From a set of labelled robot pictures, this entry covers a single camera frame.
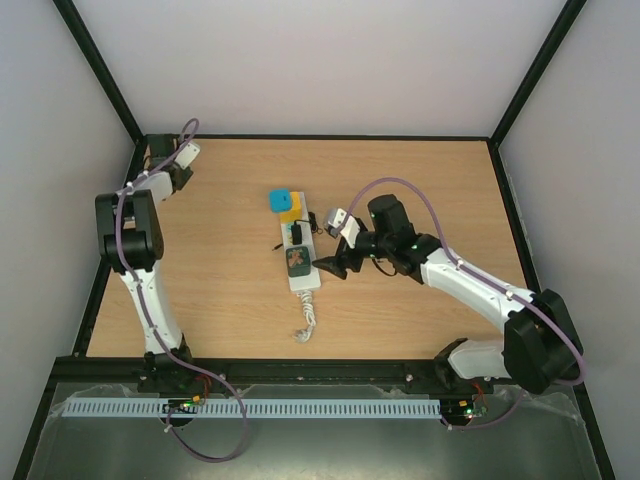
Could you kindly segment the white power strip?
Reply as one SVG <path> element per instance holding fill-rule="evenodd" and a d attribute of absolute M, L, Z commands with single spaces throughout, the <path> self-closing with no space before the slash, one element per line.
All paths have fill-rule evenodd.
<path fill-rule="evenodd" d="M 280 230 L 289 288 L 292 293 L 315 291 L 321 287 L 316 259 L 314 230 L 303 192 L 289 191 L 291 208 L 279 213 Z"/>

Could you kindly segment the green dragon cube plug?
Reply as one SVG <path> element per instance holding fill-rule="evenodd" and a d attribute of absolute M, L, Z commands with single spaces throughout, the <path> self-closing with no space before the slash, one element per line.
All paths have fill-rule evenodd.
<path fill-rule="evenodd" d="M 288 248 L 285 251 L 285 258 L 289 278 L 304 277 L 311 273 L 312 260 L 306 246 L 298 245 Z"/>

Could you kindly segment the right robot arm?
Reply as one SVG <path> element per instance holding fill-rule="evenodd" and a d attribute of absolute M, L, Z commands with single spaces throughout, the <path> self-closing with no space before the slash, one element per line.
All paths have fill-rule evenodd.
<path fill-rule="evenodd" d="M 583 348 L 562 297 L 536 293 L 487 274 L 447 250 L 437 237 L 415 231 L 404 205 L 392 194 L 368 204 L 370 226 L 341 208 L 327 213 L 327 232 L 338 239 L 332 256 L 314 266 L 345 279 L 365 259 L 384 259 L 395 271 L 443 291 L 484 317 L 498 340 L 457 339 L 434 359 L 445 390 L 460 390 L 472 379 L 507 379 L 533 394 L 555 383 L 574 384 L 581 375 Z"/>

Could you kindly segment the black adapter plug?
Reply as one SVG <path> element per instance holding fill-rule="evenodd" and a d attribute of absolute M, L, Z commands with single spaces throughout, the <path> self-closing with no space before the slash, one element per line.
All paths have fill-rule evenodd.
<path fill-rule="evenodd" d="M 293 245 L 301 245 L 303 243 L 302 227 L 297 222 L 291 226 L 291 240 Z"/>

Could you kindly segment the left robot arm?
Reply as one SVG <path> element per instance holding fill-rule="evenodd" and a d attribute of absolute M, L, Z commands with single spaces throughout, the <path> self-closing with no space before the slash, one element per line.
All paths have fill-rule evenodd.
<path fill-rule="evenodd" d="M 95 198 L 97 238 L 101 259 L 125 285 L 143 331 L 141 390 L 179 394 L 193 387 L 197 373 L 162 280 L 164 238 L 157 207 L 184 188 L 200 147 L 187 134 L 160 135 L 149 141 L 148 152 L 132 180 Z"/>

